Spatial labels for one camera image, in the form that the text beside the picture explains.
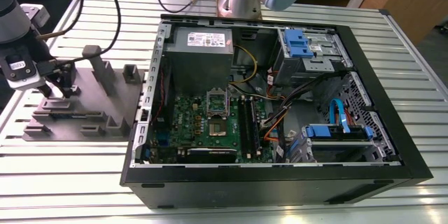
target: motherboard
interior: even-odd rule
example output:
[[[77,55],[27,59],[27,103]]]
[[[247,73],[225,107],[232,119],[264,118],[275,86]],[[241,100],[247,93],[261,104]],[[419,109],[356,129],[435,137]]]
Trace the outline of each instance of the motherboard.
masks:
[[[264,100],[229,98],[225,91],[175,99],[169,131],[155,134],[156,163],[272,163],[271,143],[259,125],[267,118]]]

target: green circuit board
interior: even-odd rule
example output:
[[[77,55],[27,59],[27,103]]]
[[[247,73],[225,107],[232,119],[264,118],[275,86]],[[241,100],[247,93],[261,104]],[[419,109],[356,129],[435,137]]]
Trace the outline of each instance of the green circuit board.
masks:
[[[239,98],[229,98],[227,117],[207,116],[207,96],[176,97],[173,123],[165,147],[159,148],[159,161],[176,163],[180,148],[223,148],[237,150],[237,163],[271,163],[272,148],[260,149],[260,155],[248,157],[241,152]],[[211,101],[213,110],[225,107],[219,100]],[[264,100],[253,99],[256,118],[260,122],[267,118]]]

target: ram slot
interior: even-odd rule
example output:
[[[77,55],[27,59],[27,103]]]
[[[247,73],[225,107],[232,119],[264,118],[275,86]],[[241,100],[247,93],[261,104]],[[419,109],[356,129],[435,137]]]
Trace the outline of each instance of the ram slot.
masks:
[[[251,130],[251,152],[253,155],[257,155],[260,150],[260,137],[259,137],[259,123],[257,123],[257,113],[255,109],[253,100],[247,101],[247,107],[249,109],[249,130]]]
[[[237,101],[237,107],[239,107],[239,117],[237,122],[240,124],[240,145],[241,145],[241,154],[247,156],[249,154],[249,138],[248,138],[248,125],[245,120],[245,99],[241,98]]]

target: gray 3d printed holder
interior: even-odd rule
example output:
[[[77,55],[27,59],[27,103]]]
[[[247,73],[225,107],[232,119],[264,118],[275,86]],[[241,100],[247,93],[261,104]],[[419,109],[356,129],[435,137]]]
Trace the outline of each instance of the gray 3d printed holder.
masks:
[[[87,46],[83,56],[97,50]],[[93,69],[76,70],[75,95],[65,100],[43,99],[24,129],[25,141],[128,141],[144,71],[136,65],[113,70],[100,57],[89,61]]]

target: slotted table surface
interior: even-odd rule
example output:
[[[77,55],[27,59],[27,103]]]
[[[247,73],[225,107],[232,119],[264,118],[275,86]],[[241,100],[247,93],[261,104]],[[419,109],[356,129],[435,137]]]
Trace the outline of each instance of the slotted table surface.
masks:
[[[163,0],[177,9],[189,0]],[[73,20],[73,0],[60,21]],[[123,32],[104,55],[115,67],[148,68],[160,14],[157,0],[120,0]],[[200,0],[184,14],[215,15],[215,0]],[[295,5],[263,10],[264,19],[351,26],[433,179],[353,205],[149,210],[119,179],[127,143],[25,142],[23,129],[41,95],[16,92],[0,116],[0,222],[32,223],[445,223],[448,219],[447,88],[395,21],[377,10]],[[61,58],[84,45],[105,48],[116,29],[113,0],[87,0],[80,22],[48,41]]]

